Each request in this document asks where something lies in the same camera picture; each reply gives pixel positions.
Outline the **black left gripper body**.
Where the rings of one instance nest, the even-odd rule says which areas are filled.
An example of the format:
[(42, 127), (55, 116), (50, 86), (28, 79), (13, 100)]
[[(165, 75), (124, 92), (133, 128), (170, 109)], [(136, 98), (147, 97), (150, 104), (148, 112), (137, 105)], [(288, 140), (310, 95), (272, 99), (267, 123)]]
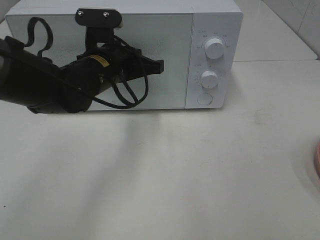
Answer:
[(114, 35), (112, 28), (87, 27), (85, 52), (77, 59), (89, 58), (97, 61), (103, 69), (114, 68), (131, 81), (164, 72), (163, 60), (153, 60), (142, 55), (142, 50), (126, 43)]

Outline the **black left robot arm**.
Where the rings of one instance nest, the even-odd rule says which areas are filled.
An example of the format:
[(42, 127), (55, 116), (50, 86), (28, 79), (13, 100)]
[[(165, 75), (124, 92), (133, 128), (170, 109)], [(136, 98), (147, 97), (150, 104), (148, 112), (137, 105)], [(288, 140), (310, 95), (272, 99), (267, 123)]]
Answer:
[(113, 47), (92, 48), (59, 67), (7, 36), (0, 41), (0, 98), (35, 114), (85, 112), (94, 102), (125, 110), (142, 102), (129, 81), (159, 75), (164, 66), (116, 37)]

